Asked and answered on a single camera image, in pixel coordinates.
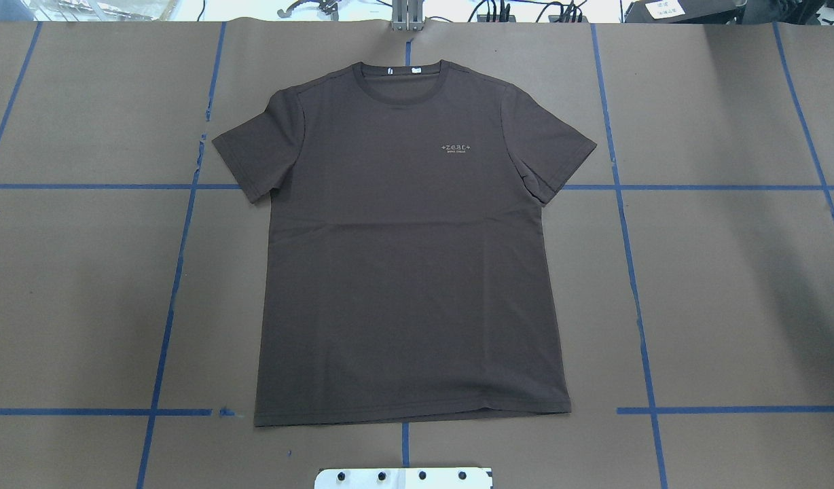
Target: cable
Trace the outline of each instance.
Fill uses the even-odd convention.
[[[547,3],[544,3],[544,8],[541,9],[541,13],[538,14],[538,18],[535,19],[535,22],[540,22],[541,21],[541,16],[544,15],[544,12],[546,12],[547,9],[549,9],[551,5],[559,5],[559,18],[561,18],[563,10],[565,10],[565,5],[562,5],[561,2],[547,2]]]
[[[477,5],[474,5],[474,10],[472,10],[472,15],[469,16],[469,19],[466,22],[470,22],[471,19],[474,18],[474,14],[477,12],[477,10],[480,8],[480,6],[485,4],[485,3],[486,3],[486,0],[480,0]]]
[[[320,3],[321,1],[322,0],[296,0],[295,2],[291,3],[286,10],[278,9],[278,16],[280,16],[280,18],[289,18],[293,15],[293,9],[295,9],[296,7],[299,7],[300,5],[305,3]]]
[[[538,2],[537,0],[508,0],[508,2],[517,2],[517,3],[535,3],[537,5],[545,5],[547,2]]]
[[[563,22],[568,22],[568,15],[571,14],[571,10],[575,6],[575,3],[571,2],[567,4],[566,9],[563,12],[559,13],[559,16],[556,18],[557,24],[562,24]]]

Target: crew neckline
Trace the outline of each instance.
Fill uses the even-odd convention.
[[[358,87],[362,89],[365,95],[370,96],[374,100],[386,105],[414,105],[414,103],[425,102],[435,96],[444,87],[445,78],[448,76],[449,64],[447,61],[441,59],[432,65],[415,65],[415,66],[374,66],[367,65],[364,62],[356,62],[352,66],[352,73]],[[394,96],[387,96],[383,93],[374,90],[370,86],[366,75],[383,75],[386,77],[420,77],[420,75],[438,74],[432,88],[428,92],[423,92],[419,96],[411,96],[408,98],[398,98]]]

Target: printed logo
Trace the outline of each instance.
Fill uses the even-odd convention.
[[[467,153],[470,148],[470,145],[441,145],[442,151],[448,153]]]

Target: sleeve hem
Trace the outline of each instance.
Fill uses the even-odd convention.
[[[215,145],[216,149],[218,149],[219,154],[221,154],[221,159],[223,159],[224,164],[230,168],[236,182],[239,183],[240,188],[243,192],[245,192],[245,196],[249,199],[249,202],[251,204],[255,204],[259,198],[262,197],[262,195],[257,192],[257,188],[253,186],[251,179],[247,176],[245,170],[242,169],[242,165],[239,161],[239,155],[233,146],[230,145],[227,137],[221,134],[218,137],[215,137],[215,139],[212,139],[212,144]]]
[[[571,179],[575,171],[581,167],[585,159],[588,158],[597,147],[598,144],[592,140],[584,141],[582,145],[580,145],[569,157],[568,160],[572,164],[567,164],[556,171],[556,173],[554,173],[554,175],[547,180],[547,184],[550,185],[554,191],[560,191],[562,186],[564,186],[565,183]]]

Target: background floor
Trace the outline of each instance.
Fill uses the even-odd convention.
[[[833,488],[834,29],[556,27],[0,24],[0,487]],[[544,212],[573,413],[255,429],[270,203],[208,142],[439,58],[600,142]]]

